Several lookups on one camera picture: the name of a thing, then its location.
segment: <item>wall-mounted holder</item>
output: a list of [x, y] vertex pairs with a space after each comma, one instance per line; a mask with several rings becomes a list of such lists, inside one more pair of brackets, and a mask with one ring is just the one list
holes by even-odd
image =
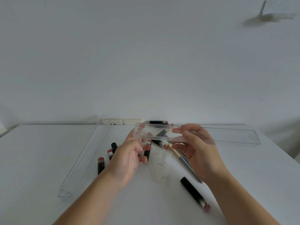
[[289, 7], [286, 2], [266, 0], [262, 4], [258, 18], [263, 22], [292, 20], [297, 14], [288, 11]]

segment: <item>electrical outlet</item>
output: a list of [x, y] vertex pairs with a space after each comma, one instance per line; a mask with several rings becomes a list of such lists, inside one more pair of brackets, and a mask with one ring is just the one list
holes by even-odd
[[102, 125], [123, 125], [123, 122], [121, 118], [115, 118], [115, 119], [107, 118], [102, 120]]
[[143, 119], [142, 118], [127, 118], [127, 119], [122, 119], [123, 125], [135, 125], [136, 123], [142, 123]]

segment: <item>white wall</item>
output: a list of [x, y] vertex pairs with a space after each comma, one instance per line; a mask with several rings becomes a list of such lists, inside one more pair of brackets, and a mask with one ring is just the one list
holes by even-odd
[[298, 123], [300, 17], [253, 25], [264, 0], [1, 1], [6, 127], [102, 114], [267, 134]]

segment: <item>tabletop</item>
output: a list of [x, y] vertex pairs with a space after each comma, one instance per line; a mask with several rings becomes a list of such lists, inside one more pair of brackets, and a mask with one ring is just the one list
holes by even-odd
[[[20, 125], [0, 138], [0, 224], [51, 224], [62, 214], [71, 202], [58, 198], [58, 190], [94, 127]], [[120, 145], [132, 128], [113, 126], [95, 158], [103, 156], [109, 162], [110, 144]], [[279, 223], [298, 224], [300, 165], [255, 127], [230, 128], [254, 129], [261, 145], [218, 145], [228, 170]], [[104, 224], [226, 224], [208, 186], [198, 183], [176, 157], [173, 165], [169, 188], [153, 182], [145, 165], [118, 193]], [[97, 166], [94, 170], [91, 163], [87, 172], [93, 177]], [[209, 213], [180, 184], [183, 176], [212, 205]], [[79, 191], [88, 185], [84, 180]]]

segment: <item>person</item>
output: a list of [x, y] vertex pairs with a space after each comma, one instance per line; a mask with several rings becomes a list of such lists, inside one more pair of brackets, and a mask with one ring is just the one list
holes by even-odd
[[[181, 133], [187, 142], [172, 147], [186, 155], [195, 173], [212, 191], [229, 224], [279, 224], [227, 170], [216, 144], [203, 127], [186, 124], [174, 128], [173, 132]], [[143, 150], [132, 136], [133, 130], [107, 167], [54, 225], [102, 223], [114, 196], [134, 174], [132, 155], [137, 159], [137, 154]], [[147, 158], [143, 157], [142, 162], [146, 163]]]

